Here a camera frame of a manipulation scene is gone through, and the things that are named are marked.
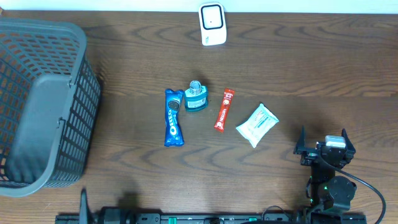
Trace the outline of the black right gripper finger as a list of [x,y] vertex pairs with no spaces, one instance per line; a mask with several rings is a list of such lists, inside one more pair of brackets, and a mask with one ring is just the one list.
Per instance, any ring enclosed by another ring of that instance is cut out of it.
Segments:
[[302,126],[301,133],[300,133],[299,139],[295,145],[293,153],[297,154],[297,155],[303,155],[303,154],[308,153],[307,148],[305,147],[305,128],[304,128],[304,126]]
[[341,136],[345,140],[347,151],[348,152],[356,152],[356,149],[354,148],[352,142],[349,140],[349,137],[348,137],[347,132],[346,132],[345,129],[342,129]]

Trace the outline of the white teal wet wipes pack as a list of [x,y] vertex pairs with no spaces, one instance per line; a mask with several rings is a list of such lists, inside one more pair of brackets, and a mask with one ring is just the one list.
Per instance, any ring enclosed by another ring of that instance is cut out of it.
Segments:
[[264,135],[278,122],[279,119],[263,103],[260,103],[248,120],[237,126],[236,130],[250,142],[253,148],[256,148]]

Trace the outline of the red Nescafe coffee stick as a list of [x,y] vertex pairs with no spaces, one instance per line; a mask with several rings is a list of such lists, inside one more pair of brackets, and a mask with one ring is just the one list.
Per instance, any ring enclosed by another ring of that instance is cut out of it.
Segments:
[[220,111],[218,113],[218,117],[217,117],[215,125],[214,125],[214,128],[221,133],[224,132],[226,118],[228,117],[229,108],[231,106],[231,102],[233,100],[234,94],[235,94],[234,90],[229,89],[229,88],[224,89],[224,94],[223,94],[223,99],[222,99],[221,106],[220,106]]

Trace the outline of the teal mouthwash bottle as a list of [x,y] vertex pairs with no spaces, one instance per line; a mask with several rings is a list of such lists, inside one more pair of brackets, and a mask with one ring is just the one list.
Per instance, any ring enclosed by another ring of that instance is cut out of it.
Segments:
[[193,80],[189,89],[184,91],[184,99],[187,111],[200,111],[208,106],[208,89],[198,80]]

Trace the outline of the blue Oreo cookie pack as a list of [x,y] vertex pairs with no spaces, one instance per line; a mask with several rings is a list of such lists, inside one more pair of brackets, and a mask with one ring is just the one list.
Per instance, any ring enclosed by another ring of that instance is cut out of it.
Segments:
[[165,142],[164,146],[183,146],[183,134],[178,123],[178,113],[183,91],[165,90]]

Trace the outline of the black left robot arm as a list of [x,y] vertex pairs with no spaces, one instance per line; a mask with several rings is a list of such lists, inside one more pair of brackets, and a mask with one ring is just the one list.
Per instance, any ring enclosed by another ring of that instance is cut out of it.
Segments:
[[136,224],[136,216],[131,210],[104,207],[99,213],[91,213],[86,189],[81,191],[79,224]]

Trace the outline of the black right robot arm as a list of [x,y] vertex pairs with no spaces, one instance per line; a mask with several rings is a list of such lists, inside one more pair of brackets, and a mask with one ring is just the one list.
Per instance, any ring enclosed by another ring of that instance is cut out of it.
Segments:
[[348,178],[336,175],[336,172],[351,162],[355,152],[345,130],[340,136],[326,136],[315,147],[307,147],[305,130],[302,129],[294,154],[301,156],[301,165],[311,167],[305,190],[310,205],[295,212],[295,222],[343,222],[343,214],[350,209],[357,186]]

